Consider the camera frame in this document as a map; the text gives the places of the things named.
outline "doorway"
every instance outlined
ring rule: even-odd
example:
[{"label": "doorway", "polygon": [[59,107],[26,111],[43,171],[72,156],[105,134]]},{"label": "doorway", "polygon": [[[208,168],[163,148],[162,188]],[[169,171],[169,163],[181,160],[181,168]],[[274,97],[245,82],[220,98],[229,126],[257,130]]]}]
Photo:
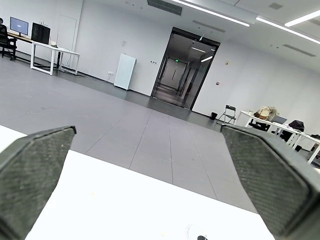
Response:
[{"label": "doorway", "polygon": [[173,28],[151,96],[192,110],[219,45]]}]

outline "fluorescent light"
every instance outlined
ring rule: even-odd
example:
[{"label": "fluorescent light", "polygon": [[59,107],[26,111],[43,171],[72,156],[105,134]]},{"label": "fluorescent light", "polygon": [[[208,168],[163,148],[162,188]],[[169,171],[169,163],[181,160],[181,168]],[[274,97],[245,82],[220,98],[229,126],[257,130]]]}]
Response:
[{"label": "fluorescent light", "polygon": [[229,21],[237,23],[237,24],[241,24],[241,25],[246,26],[246,27],[250,27],[250,25],[248,23],[245,23],[243,21],[239,21],[239,20],[236,20],[234,18],[231,18],[231,17],[228,17],[228,16],[224,16],[222,14],[219,14],[219,13],[216,13],[214,11],[210,11],[210,10],[204,9],[202,7],[199,7],[199,6],[184,2],[184,1],[180,1],[180,0],[171,0],[171,1],[173,1],[175,3],[178,3],[178,4],[185,5],[187,7],[193,8],[193,9],[200,10],[200,11],[205,12],[207,14],[211,14],[211,15],[217,16],[219,18],[223,18],[223,19],[229,20]]},{"label": "fluorescent light", "polygon": [[195,48],[195,47],[191,47],[193,50],[197,50],[197,51],[199,51],[199,52],[202,52],[202,53],[206,53],[206,51],[203,51],[203,50],[200,50],[200,49],[198,49],[198,48]]},{"label": "fluorescent light", "polygon": [[310,19],[314,19],[314,18],[319,17],[319,16],[320,16],[320,10],[312,12],[312,13],[307,14],[305,16],[299,17],[299,18],[297,18],[295,20],[289,21],[289,22],[287,22],[285,24],[285,26],[292,27],[293,25],[303,23],[305,21],[308,21]]},{"label": "fluorescent light", "polygon": [[212,59],[214,56],[210,56],[210,57],[208,57],[208,58],[206,58],[206,59],[203,59],[201,62],[202,63],[204,63],[204,62],[206,62],[206,61],[208,61],[208,60],[210,60],[210,59]]},{"label": "fluorescent light", "polygon": [[314,42],[314,43],[316,43],[316,44],[320,44],[320,41],[318,41],[318,40],[315,40],[315,39],[313,39],[313,38],[311,38],[311,37],[309,37],[309,36],[303,35],[303,34],[301,34],[301,33],[299,33],[299,32],[293,31],[293,30],[291,30],[291,29],[289,29],[289,28],[286,28],[286,27],[284,27],[284,26],[278,25],[278,24],[276,24],[276,23],[274,23],[274,22],[264,20],[264,19],[262,19],[262,18],[260,18],[260,17],[257,17],[256,19],[257,19],[258,21],[260,21],[260,22],[263,22],[263,23],[265,23],[265,24],[269,24],[269,25],[271,25],[271,26],[273,26],[273,27],[276,27],[276,28],[281,29],[281,30],[284,30],[284,31],[286,31],[286,32],[288,32],[288,33],[297,35],[297,36],[299,36],[299,37],[301,37],[301,38],[307,39],[307,40],[309,40],[309,41],[311,41],[311,42]]}]

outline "floor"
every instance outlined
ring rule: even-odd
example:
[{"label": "floor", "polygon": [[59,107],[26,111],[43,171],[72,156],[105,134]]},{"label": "floor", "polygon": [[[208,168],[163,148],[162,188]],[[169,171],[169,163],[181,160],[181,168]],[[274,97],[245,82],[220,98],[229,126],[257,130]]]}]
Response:
[{"label": "floor", "polygon": [[171,103],[177,105],[179,107],[184,107],[185,101],[184,99],[177,95],[177,92],[174,88],[160,84],[156,92],[154,93],[154,97],[160,100],[163,100],[167,103]]},{"label": "floor", "polygon": [[75,125],[71,149],[255,212],[207,117],[87,77],[0,58],[0,125],[25,134]]}]

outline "ceiling vent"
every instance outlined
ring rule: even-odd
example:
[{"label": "ceiling vent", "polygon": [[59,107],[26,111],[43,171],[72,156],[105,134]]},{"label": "ceiling vent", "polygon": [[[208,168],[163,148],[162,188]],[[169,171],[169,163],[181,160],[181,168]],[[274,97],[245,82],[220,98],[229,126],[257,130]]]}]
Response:
[{"label": "ceiling vent", "polygon": [[278,3],[272,3],[270,6],[269,6],[269,8],[272,8],[272,9],[274,9],[274,10],[279,10],[280,8],[282,8],[283,6],[282,5],[280,5],[280,4],[278,4]]},{"label": "ceiling vent", "polygon": [[296,48],[296,47],[294,47],[294,46],[291,46],[291,45],[288,45],[288,44],[285,44],[285,45],[283,45],[283,46],[286,47],[286,48],[288,48],[288,49],[297,51],[297,52],[299,52],[299,53],[301,53],[301,54],[307,55],[307,56],[309,56],[309,57],[316,57],[316,55],[313,55],[313,54],[311,54],[311,53],[309,53],[309,52],[307,52],[307,51],[303,51],[303,50],[301,50],[301,49],[299,49],[299,48]]},{"label": "ceiling vent", "polygon": [[310,19],[309,22],[320,26],[320,21],[317,20],[317,19],[314,19],[314,18],[313,18],[313,19]]},{"label": "ceiling vent", "polygon": [[176,14],[181,16],[182,15],[182,7],[178,5],[174,5],[172,3],[162,1],[162,0],[147,0],[148,5],[157,9],[164,10],[166,12]]},{"label": "ceiling vent", "polygon": [[193,22],[194,22],[195,24],[204,26],[204,27],[206,27],[206,28],[210,28],[210,29],[219,31],[219,32],[221,32],[221,33],[225,33],[225,32],[226,32],[226,30],[224,30],[224,29],[221,29],[221,28],[218,28],[218,27],[215,27],[215,26],[211,26],[211,25],[209,25],[209,24],[205,24],[205,23],[200,22],[200,21],[193,20]]}]

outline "white table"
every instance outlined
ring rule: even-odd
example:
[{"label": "white table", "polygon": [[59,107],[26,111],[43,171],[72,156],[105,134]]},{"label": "white table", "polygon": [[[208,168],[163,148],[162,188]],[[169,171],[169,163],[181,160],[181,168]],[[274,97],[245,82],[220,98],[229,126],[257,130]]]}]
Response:
[{"label": "white table", "polygon": [[[24,134],[0,136],[2,151]],[[209,240],[274,240],[258,214],[70,150],[26,240],[186,240],[190,225]]]},{"label": "white table", "polygon": [[[42,46],[42,47],[45,47],[45,48],[51,50],[50,71],[47,71],[47,70],[44,70],[44,69],[41,69],[39,67],[34,66],[35,54],[36,54],[36,46]],[[38,70],[38,71],[46,73],[46,74],[50,74],[52,76],[53,72],[54,72],[54,64],[55,64],[56,52],[61,53],[60,63],[62,63],[62,61],[63,61],[64,54],[71,54],[71,55],[77,56],[76,67],[75,67],[75,71],[73,72],[75,75],[77,75],[78,74],[78,66],[79,66],[79,58],[80,58],[80,54],[79,53],[76,53],[76,52],[73,52],[73,51],[69,51],[68,49],[64,49],[64,48],[61,48],[61,47],[53,47],[51,45],[40,43],[40,42],[36,42],[36,41],[32,41],[30,68]]]},{"label": "white table", "polygon": [[295,130],[293,128],[288,128],[287,126],[285,126],[283,124],[279,124],[277,122],[270,122],[270,121],[267,121],[267,120],[263,120],[263,119],[257,118],[255,116],[249,114],[246,111],[241,111],[240,112],[240,116],[241,115],[246,115],[247,117],[249,117],[249,120],[245,124],[246,128],[249,126],[249,123],[251,122],[251,120],[254,119],[257,122],[265,123],[265,124],[268,124],[268,125],[276,127],[277,128],[276,134],[278,133],[279,130],[287,131],[287,132],[292,133],[292,136],[290,137],[290,139],[287,142],[287,144],[290,145],[292,147],[292,149],[296,149],[296,147],[298,146],[299,142],[301,140],[303,140],[303,139],[308,139],[308,140],[313,141],[314,143],[318,144],[319,146],[316,148],[316,150],[314,151],[314,153],[312,154],[312,156],[308,160],[309,164],[311,164],[314,161],[314,159],[316,158],[317,154],[320,152],[320,140],[319,139],[313,138],[313,137],[305,134],[304,132],[297,131],[297,130]]},{"label": "white table", "polygon": [[244,125],[244,127],[246,127],[246,128],[249,126],[249,123],[250,123],[251,120],[253,119],[253,120],[255,120],[256,122],[264,123],[264,124],[268,124],[268,125],[270,125],[270,126],[276,127],[277,129],[276,129],[276,131],[275,131],[275,135],[279,134],[279,136],[280,136],[280,132],[283,131],[283,130],[292,133],[292,136],[291,136],[290,139],[286,142],[286,143],[287,143],[288,145],[290,145],[290,146],[293,146],[293,145],[295,144],[296,140],[298,139],[297,134],[300,133],[299,131],[297,131],[297,130],[295,130],[295,129],[293,129],[293,128],[288,128],[286,125],[279,124],[279,123],[277,123],[277,122],[271,122],[271,121],[267,121],[267,120],[260,119],[260,118],[258,118],[258,117],[255,117],[255,116],[251,115],[251,114],[250,114],[249,112],[247,112],[247,111],[241,111],[241,112],[240,112],[240,115],[239,115],[239,117],[238,117],[238,120],[237,120],[237,122],[235,123],[236,125],[238,124],[241,115],[245,115],[245,116],[248,117],[248,121],[247,121],[246,124]]}]

